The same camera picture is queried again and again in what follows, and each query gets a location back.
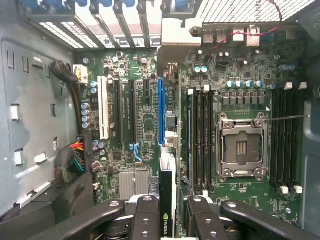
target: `motherboard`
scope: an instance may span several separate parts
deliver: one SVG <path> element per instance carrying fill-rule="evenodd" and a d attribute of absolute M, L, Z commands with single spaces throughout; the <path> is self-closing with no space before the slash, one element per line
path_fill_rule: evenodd
<path fill-rule="evenodd" d="M 181 154 L 179 176 L 194 194 L 297 222 L 303 119 L 288 117 L 304 111 L 305 41 L 303 32 L 286 39 L 279 31 L 261 37 L 259 47 L 227 41 L 213 51 L 204 44 L 175 65 L 171 80 L 158 79 L 153 49 L 79 54 L 96 203 L 148 194 L 160 146 L 177 147 L 170 134 L 180 119 L 181 152 L 173 154 Z"/>

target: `green circuit board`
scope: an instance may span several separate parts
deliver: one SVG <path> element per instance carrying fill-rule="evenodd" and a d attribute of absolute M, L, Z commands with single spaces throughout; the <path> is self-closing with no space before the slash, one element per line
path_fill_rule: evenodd
<path fill-rule="evenodd" d="M 302 111 L 303 108 L 301 109 L 299 105 L 300 101 L 295 96 L 301 94 L 298 87 L 304 72 L 303 69 L 299 68 L 298 62 L 305 52 L 306 36 L 300 32 L 296 34 L 296 38 L 293 40 L 286 40 L 285 32 L 270 34 L 266 38 L 261 38 L 260 47 L 246 47 L 244 42 L 221 44 L 211 58 L 208 58 L 208 55 L 212 52 L 212 46 L 202 47 L 202 54 L 199 54 L 198 50 L 191 52 L 184 64 L 179 66 L 181 73 L 179 76 L 181 79 L 180 102 L 177 98 L 179 84 L 177 82 L 165 82 L 166 110 L 177 111 L 181 114 L 181 176 L 192 178 L 189 175 L 192 164 L 189 163 L 190 148 L 188 146 L 190 138 L 196 134 L 197 130 L 191 131 L 188 128 L 188 116 L 192 111 L 195 116 L 201 116 L 201 113 L 205 116 L 207 111 L 201 112 L 201 109 L 199 111 L 197 108 L 193 108 L 191 111 L 192 98 L 189 95 L 189 90 L 193 89 L 194 94 L 197 92 L 201 94 L 204 86 L 208 85 L 209 91 L 207 94 L 210 95 L 209 103 L 212 107 L 211 115 L 209 115 L 211 116 L 213 133 L 211 136 L 212 153 L 210 161 L 206 163 L 207 165 L 202 165 L 199 169 L 202 171 L 203 168 L 210 168 L 211 182 L 207 184 L 210 185 L 207 188 L 208 196 L 217 205 L 225 200 L 240 200 L 258 209 L 273 213 L 290 223 L 298 220 L 300 194 L 282 194 L 271 184 L 271 167 L 274 166 L 272 157 L 275 154 L 272 149 L 279 148 L 279 145 L 273 146 L 275 135 L 272 130 L 274 130 L 273 127 L 276 124 L 273 125 L 268 122 L 266 158 L 264 159 L 268 172 L 261 181 L 257 181 L 255 177 L 229 177 L 221 182 L 216 169 L 219 148 L 215 144 L 218 144 L 219 141 L 216 139 L 216 133 L 219 116 L 222 113 L 226 114 L 228 119 L 233 120 L 255 119 L 260 113 L 266 119 L 274 116 L 285 117 L 279 115 L 279 112 L 273 106 L 274 100 L 279 100 L 279 98 L 273 96 L 275 93 L 283 91 L 287 83 L 292 83 L 293 89 L 291 93 L 286 93 L 286 95 L 295 99 L 292 104 L 290 103 L 290 106 L 293 106 L 295 110 L 288 112 L 287 115 L 298 114 Z M 86 131 L 91 132 L 93 140 L 105 143 L 103 148 L 95 147 L 94 149 L 93 158 L 99 161 L 101 165 L 99 171 L 95 173 L 94 179 L 98 183 L 95 193 L 97 203 L 107 199 L 127 199 L 121 197 L 121 188 L 123 188 L 120 183 L 121 173 L 143 172 L 148 173 L 145 176 L 150 177 L 158 176 L 159 170 L 156 51 L 152 49 L 121 50 L 123 54 L 121 57 L 117 57 L 117 52 L 116 50 L 84 52 L 78 58 L 80 64 L 83 58 L 90 59 L 89 64 L 87 64 L 88 85 L 82 85 L 81 87 L 82 103 L 89 103 L 90 105 L 90 127 Z M 285 68 L 287 66 L 291 66 L 291 68 L 294 66 L 295 68 L 285 70 L 284 65 L 286 65 Z M 196 67 L 206 67 L 207 71 L 197 73 Z M 92 81 L 97 81 L 97 78 L 101 76 L 106 77 L 108 81 L 108 123 L 109 126 L 114 124 L 108 129 L 108 139 L 100 139 L 99 100 L 97 94 L 91 92 L 92 87 L 90 85 Z M 229 81 L 233 84 L 231 88 L 227 87 Z M 252 81 L 252 84 L 260 81 L 261 86 L 250 85 L 250 87 L 245 88 L 244 85 L 241 85 L 239 88 L 235 88 L 236 82 L 239 81 L 241 84 L 247 81 Z M 270 85 L 275 85 L 276 90 L 268 89 L 267 86 Z M 133 99 L 131 96 L 132 89 L 134 89 Z M 295 174 L 295 180 L 299 183 L 303 120 L 286 121 L 286 123 L 295 124 L 297 137 L 296 151 L 294 151 L 296 154 L 296 172 L 292 174 Z M 121 131 L 118 129 L 119 124 L 122 126 Z M 132 140 L 133 126 L 135 126 L 136 140 Z M 133 142 L 139 143 L 139 157 L 142 159 L 142 163 L 135 158 L 134 152 L 130 148 Z M 195 190 L 195 193 L 202 194 L 202 190 L 200 186 L 198 191 Z"/>

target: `red wire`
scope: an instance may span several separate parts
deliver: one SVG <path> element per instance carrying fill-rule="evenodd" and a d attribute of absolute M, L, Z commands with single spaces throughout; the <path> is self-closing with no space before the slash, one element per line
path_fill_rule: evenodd
<path fill-rule="evenodd" d="M 227 38 L 221 40 L 221 41 L 219 42 L 219 44 L 216 45 L 212 50 L 217 49 L 217 48 L 220 46 L 220 44 L 226 42 L 230 37 L 232 37 L 232 36 L 234 36 L 234 35 L 237 35 L 237 34 L 242 34 L 242 35 L 246 35 L 246 36 L 264 36 L 264 35 L 266 35 L 266 34 L 270 34 L 270 33 L 274 32 L 275 30 L 277 30 L 277 29 L 279 28 L 279 26 L 281 25 L 282 19 L 283 19 L 282 14 L 281 14 L 281 11 L 280 11 L 280 8 L 278 7 L 278 5 L 275 3 L 274 0 L 266 0 L 266 1 L 269 2 L 269 3 L 271 3 L 271 4 L 273 4 L 273 5 L 275 6 L 277 12 L 279 13 L 280 22 L 279 22 L 279 24 L 278 24 L 277 27 L 271 29 L 271 30 L 268 31 L 268 32 L 255 33 L 255 34 L 248 33 L 248 32 L 240 32 L 240 31 L 233 32 L 230 36 L 228 36 Z"/>

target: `cpu socket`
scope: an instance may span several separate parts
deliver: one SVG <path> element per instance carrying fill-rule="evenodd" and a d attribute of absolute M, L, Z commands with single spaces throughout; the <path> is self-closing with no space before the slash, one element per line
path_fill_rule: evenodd
<path fill-rule="evenodd" d="M 255 119 L 228 119 L 221 113 L 217 127 L 216 171 L 219 181 L 267 174 L 268 125 L 259 112 Z"/>

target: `white pci slot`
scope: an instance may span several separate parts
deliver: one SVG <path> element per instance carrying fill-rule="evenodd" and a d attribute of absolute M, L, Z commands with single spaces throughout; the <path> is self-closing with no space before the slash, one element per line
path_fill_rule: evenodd
<path fill-rule="evenodd" d="M 107 82 L 108 80 L 105 76 L 98 76 L 100 139 L 109 138 L 109 110 L 108 110 Z"/>

